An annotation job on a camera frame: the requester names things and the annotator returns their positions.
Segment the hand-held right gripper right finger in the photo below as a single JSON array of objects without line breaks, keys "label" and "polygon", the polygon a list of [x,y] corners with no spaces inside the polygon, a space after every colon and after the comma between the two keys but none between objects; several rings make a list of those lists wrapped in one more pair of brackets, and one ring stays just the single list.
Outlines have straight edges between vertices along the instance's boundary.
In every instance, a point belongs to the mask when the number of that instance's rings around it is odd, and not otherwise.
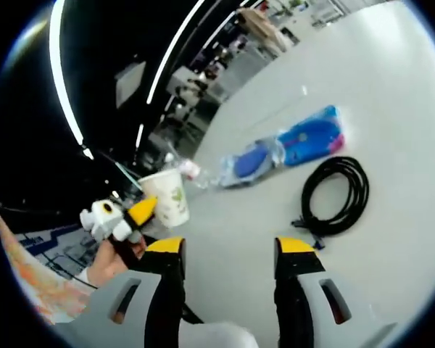
[{"label": "hand-held right gripper right finger", "polygon": [[364,347],[369,306],[302,240],[278,236],[274,303],[279,347]]}]

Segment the person's left hand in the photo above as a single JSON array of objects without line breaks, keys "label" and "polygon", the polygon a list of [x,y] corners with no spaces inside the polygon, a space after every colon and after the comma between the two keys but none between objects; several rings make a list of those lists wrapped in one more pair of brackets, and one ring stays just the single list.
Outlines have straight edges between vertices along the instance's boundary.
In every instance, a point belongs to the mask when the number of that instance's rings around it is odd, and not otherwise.
[{"label": "person's left hand", "polygon": [[93,263],[87,269],[88,282],[96,287],[103,286],[115,276],[128,270],[120,255],[108,240],[100,243]]}]

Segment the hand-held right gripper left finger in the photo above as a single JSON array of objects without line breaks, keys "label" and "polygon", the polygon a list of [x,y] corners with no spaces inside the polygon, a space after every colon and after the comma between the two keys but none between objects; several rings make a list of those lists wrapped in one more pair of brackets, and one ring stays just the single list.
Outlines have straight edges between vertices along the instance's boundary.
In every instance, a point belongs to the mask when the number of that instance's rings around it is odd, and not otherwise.
[{"label": "hand-held right gripper left finger", "polygon": [[126,245],[115,248],[130,269],[94,291],[76,319],[58,324],[59,337],[69,347],[177,347],[184,238],[157,240],[141,259]]}]

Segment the person's right hand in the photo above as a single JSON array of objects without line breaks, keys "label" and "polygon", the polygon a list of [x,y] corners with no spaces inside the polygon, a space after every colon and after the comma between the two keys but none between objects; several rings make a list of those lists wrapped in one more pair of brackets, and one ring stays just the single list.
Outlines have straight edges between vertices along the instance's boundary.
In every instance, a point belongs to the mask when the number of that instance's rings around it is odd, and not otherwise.
[{"label": "person's right hand", "polygon": [[191,324],[182,320],[178,334],[179,347],[254,347],[256,338],[245,328],[234,323]]}]

